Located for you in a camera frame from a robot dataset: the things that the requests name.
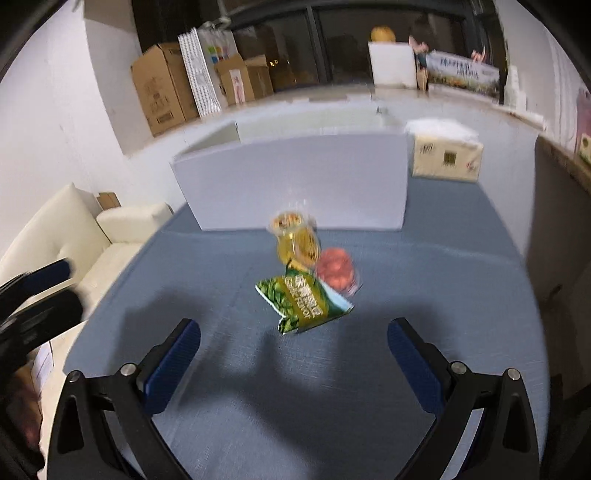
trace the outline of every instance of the blue tablecloth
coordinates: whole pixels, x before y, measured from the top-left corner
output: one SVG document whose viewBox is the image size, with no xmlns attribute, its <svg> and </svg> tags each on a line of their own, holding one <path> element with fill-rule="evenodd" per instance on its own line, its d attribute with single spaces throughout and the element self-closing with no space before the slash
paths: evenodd
<svg viewBox="0 0 591 480">
<path fill-rule="evenodd" d="M 282 273 L 275 238 L 202 232 L 184 207 L 112 286 L 66 371 L 111 374 L 193 318 L 202 346 L 154 422 L 194 479 L 392 479 L 433 421 L 388 350 L 387 324 L 405 316 L 449 360 L 475 372 L 518 368 L 543 447 L 548 367 L 540 318 L 521 259 L 477 184 L 410 179 L 401 232 L 319 237 L 351 253 L 363 283 L 355 308 L 281 337 L 277 314 L 254 289 Z M 477 420 L 446 478 L 461 465 Z"/>
</svg>

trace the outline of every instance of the poster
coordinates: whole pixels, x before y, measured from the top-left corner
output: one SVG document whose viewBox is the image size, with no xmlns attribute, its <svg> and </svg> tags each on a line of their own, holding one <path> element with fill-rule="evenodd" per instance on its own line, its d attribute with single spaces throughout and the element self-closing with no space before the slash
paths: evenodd
<svg viewBox="0 0 591 480">
<path fill-rule="evenodd" d="M 461 88 L 499 99 L 499 69 L 451 53 L 427 54 L 429 82 Z"/>
</svg>

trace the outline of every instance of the green snack bag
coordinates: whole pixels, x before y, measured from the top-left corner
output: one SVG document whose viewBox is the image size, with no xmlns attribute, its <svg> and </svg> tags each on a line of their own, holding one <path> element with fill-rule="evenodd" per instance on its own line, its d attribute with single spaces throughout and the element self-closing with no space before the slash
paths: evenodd
<svg viewBox="0 0 591 480">
<path fill-rule="evenodd" d="M 255 288 L 281 315 L 278 326 L 281 334 L 303 332 L 353 309 L 351 302 L 322 280 L 297 270 L 288 270 L 282 277 L 261 280 Z"/>
</svg>

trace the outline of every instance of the window frame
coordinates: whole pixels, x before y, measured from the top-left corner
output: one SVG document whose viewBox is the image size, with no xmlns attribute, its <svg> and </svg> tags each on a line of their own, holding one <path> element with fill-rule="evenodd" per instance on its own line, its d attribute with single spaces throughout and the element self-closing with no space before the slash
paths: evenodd
<svg viewBox="0 0 591 480">
<path fill-rule="evenodd" d="M 230 30 L 241 30 L 253 27 L 265 21 L 288 17 L 291 14 L 304 14 L 308 24 L 314 61 L 319 85 L 333 83 L 332 70 L 326 50 L 326 38 L 322 33 L 319 13 L 331 9 L 404 9 L 442 15 L 459 21 L 466 52 L 482 51 L 488 47 L 488 39 L 482 38 L 482 29 L 478 26 L 477 16 L 472 7 L 465 1 L 442 4 L 437 0 L 283 0 L 267 1 L 251 7 L 242 7 L 230 14 L 232 20 Z"/>
</svg>

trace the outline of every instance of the metal screw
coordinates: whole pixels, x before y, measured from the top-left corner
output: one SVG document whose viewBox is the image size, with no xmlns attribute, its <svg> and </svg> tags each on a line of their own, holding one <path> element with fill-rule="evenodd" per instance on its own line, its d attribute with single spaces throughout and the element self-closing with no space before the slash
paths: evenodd
<svg viewBox="0 0 591 480">
<path fill-rule="evenodd" d="M 68 375 L 68 382 L 74 383 L 80 378 L 80 376 L 81 373 L 78 370 L 74 370 L 73 372 L 70 372 L 70 375 Z"/>
<path fill-rule="evenodd" d="M 516 368 L 510 368 L 509 370 L 507 370 L 507 375 L 512 380 L 519 380 L 521 378 L 521 374 L 519 373 L 519 370 L 517 370 Z"/>
<path fill-rule="evenodd" d="M 133 373 L 135 372 L 135 364 L 125 364 L 124 366 L 121 367 L 121 370 L 119 370 L 121 372 L 121 375 L 123 375 L 124 377 L 128 377 L 130 375 L 133 375 Z"/>
<path fill-rule="evenodd" d="M 463 375 L 468 371 L 468 367 L 464 365 L 462 362 L 453 362 L 452 363 L 452 372 L 457 375 Z"/>
</svg>

